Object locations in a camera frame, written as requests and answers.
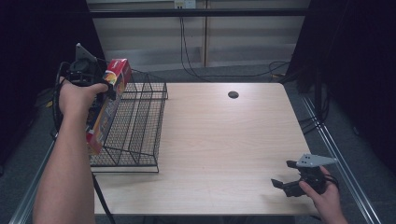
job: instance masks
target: human hand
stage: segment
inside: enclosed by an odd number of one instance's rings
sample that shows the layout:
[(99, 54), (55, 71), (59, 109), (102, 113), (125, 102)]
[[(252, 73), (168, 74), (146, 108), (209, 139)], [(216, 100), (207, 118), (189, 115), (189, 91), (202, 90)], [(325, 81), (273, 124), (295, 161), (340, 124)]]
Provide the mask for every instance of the human hand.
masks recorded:
[(96, 94), (107, 91), (107, 85), (98, 83), (89, 87), (73, 85), (68, 80), (61, 78), (63, 83), (60, 96), (59, 108), (64, 118), (85, 120)]
[[(327, 171), (323, 166), (320, 166), (320, 170), (323, 174), (330, 175), (329, 171)], [(305, 194), (314, 202), (314, 205), (318, 209), (323, 223), (347, 223), (347, 220), (345, 219), (341, 210), (340, 194), (334, 183), (327, 181), (326, 191), (322, 194), (318, 194), (304, 181), (300, 181), (299, 185)]]

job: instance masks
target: forearm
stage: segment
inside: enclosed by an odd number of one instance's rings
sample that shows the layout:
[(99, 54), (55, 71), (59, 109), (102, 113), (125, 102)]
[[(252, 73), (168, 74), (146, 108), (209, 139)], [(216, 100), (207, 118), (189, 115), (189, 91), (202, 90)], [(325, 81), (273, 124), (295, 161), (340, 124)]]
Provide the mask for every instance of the forearm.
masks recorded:
[(84, 116), (65, 117), (41, 177), (36, 223), (93, 223), (93, 184)]

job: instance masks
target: red box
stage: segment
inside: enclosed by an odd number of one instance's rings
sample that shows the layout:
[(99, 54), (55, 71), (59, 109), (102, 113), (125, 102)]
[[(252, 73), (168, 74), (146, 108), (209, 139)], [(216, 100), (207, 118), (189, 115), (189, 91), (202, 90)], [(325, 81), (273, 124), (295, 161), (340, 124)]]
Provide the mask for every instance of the red box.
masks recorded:
[(90, 111), (86, 135), (90, 155), (98, 155), (102, 150), (113, 119), (116, 116), (122, 93), (131, 75), (132, 69), (126, 59), (113, 59), (108, 65), (103, 78), (113, 84), (117, 97), (114, 101), (105, 97), (100, 108)]

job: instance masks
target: wall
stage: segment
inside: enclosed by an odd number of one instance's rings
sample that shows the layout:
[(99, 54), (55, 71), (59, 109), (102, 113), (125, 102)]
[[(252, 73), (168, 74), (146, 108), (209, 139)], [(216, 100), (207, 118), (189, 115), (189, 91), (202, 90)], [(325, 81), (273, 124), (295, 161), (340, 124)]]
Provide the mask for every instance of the wall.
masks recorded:
[[(103, 2), (88, 0), (89, 8), (174, 8), (173, 1)], [(308, 0), (198, 0), (196, 3), (197, 8), (307, 8), (308, 5)], [(212, 17), (183, 21), (192, 66), (210, 67), (289, 61), (304, 17)], [(127, 57), (133, 67), (145, 71), (181, 68), (179, 18), (94, 19), (94, 23), (108, 60)]]

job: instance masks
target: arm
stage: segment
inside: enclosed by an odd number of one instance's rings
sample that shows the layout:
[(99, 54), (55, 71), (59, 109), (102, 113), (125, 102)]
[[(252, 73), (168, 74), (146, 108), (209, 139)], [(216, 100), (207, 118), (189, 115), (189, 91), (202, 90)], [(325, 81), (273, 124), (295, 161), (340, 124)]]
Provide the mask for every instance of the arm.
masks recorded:
[(64, 120), (35, 196), (34, 223), (94, 223), (85, 126), (95, 95), (106, 89), (104, 84), (81, 88), (64, 82), (60, 95)]
[[(320, 169), (323, 174), (330, 174), (329, 171), (327, 171), (326, 168), (324, 168), (323, 166), (321, 166)], [(317, 192), (304, 181), (300, 181), (299, 185), (301, 189), (306, 193), (306, 195), (310, 197), (314, 202), (314, 205), (318, 209), (318, 212), (320, 213), (320, 216), (324, 223), (347, 223), (347, 220), (345, 219), (341, 210), (340, 194), (338, 192), (338, 188), (334, 185), (334, 183), (327, 181), (326, 191), (323, 194), (317, 194)]]

